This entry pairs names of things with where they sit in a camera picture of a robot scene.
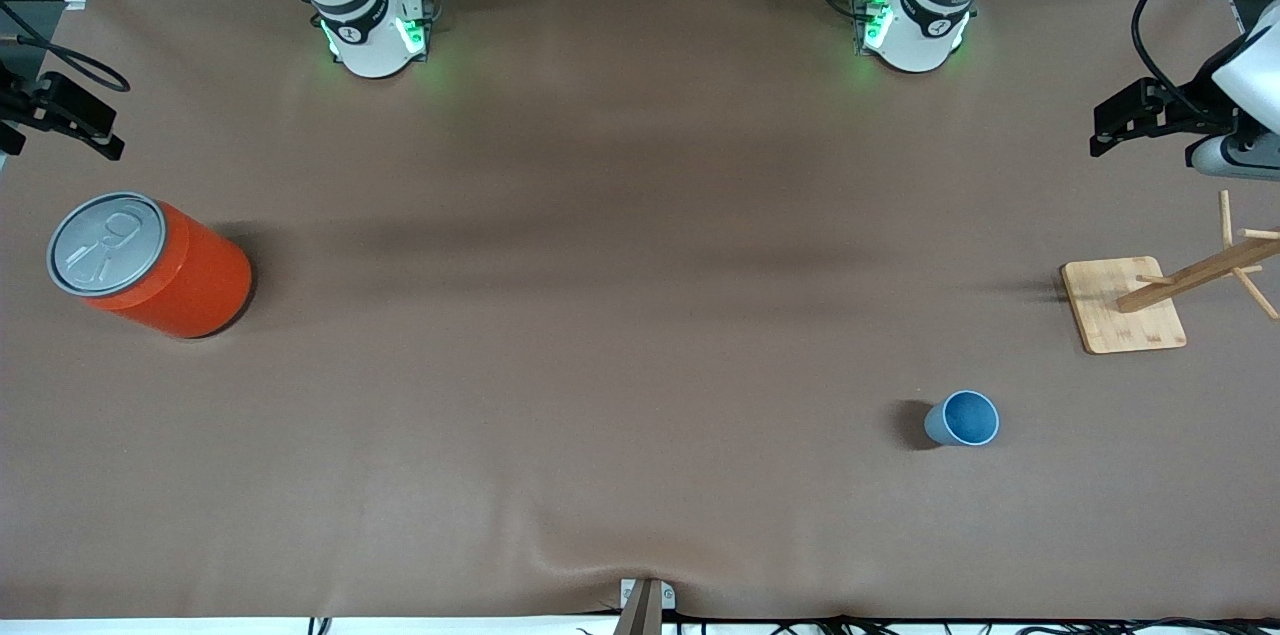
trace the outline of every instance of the table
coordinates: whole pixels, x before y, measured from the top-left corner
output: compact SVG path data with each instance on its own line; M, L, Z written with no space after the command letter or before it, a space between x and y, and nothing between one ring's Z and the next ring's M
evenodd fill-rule
M928 76L820 0L448 0L362 82L294 0L88 0L124 160L33 137L0 189L0 615L517 615L676 584L718 617L1274 615L1276 330L1088 356L1057 269L1217 247L1187 138L1087 155L1135 0L979 0ZM1189 76L1225 0L1156 0ZM242 243L173 342L56 289L110 189ZM1275 270L1258 284L1275 292ZM1004 428L928 449L975 388Z

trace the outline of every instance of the blue cup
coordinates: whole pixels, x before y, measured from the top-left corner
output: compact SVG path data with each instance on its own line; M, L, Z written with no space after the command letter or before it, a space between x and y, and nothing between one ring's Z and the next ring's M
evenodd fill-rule
M924 416L924 431L941 446L986 446L1000 430L1000 414L987 396L951 393Z

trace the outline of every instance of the wooden mug stand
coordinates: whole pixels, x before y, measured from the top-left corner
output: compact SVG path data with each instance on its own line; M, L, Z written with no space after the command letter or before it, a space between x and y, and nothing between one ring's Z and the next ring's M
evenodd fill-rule
M1267 302L1253 280L1258 262L1280 255L1280 228L1239 230L1231 237L1231 202L1225 189L1217 195L1222 220L1222 252L1164 275L1153 257L1120 257L1066 262L1062 280L1075 312L1084 350L1093 355L1158 351L1187 344L1183 323L1171 297L1219 278L1235 278L1271 320L1280 312Z

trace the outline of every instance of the metal can top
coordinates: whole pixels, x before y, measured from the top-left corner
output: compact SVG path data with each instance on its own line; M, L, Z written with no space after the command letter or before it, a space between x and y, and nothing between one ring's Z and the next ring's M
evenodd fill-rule
M91 198L49 239L49 275L73 296L104 297L141 280L160 259L164 211L138 193Z

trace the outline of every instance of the wooden peg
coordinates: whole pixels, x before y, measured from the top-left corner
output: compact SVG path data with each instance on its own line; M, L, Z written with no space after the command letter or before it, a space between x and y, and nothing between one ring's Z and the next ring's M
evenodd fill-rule
M1249 230L1248 228L1239 229L1242 238L1252 239L1280 239L1280 233L1275 230Z
M1280 234L1280 228L1276 229L1276 233ZM1280 238L1245 239L1245 242L1234 245L1175 271L1169 275L1172 280L1169 285L1152 283L1126 296L1121 296L1116 301L1116 310L1120 312L1137 312L1143 307L1151 307L1153 303L1166 301L1192 288L1203 285L1208 280L1217 280L1221 275L1233 274L1235 270L1257 265L1257 262L1275 255L1280 255Z
M1262 312L1267 314L1267 318L1270 318L1271 320L1280 320L1280 312L1276 312L1276 309L1271 307L1271 303L1267 302L1267 298L1266 296L1262 294L1262 291L1258 289L1258 287L1253 284L1253 280L1244 274L1243 268L1236 268L1231 270L1231 274L1235 275L1235 279L1244 285L1244 289L1249 293L1251 297L1253 297L1253 302L1258 303L1258 307L1262 309Z
M1217 214L1222 220L1222 248L1235 245L1231 239L1231 196L1225 189L1217 192Z

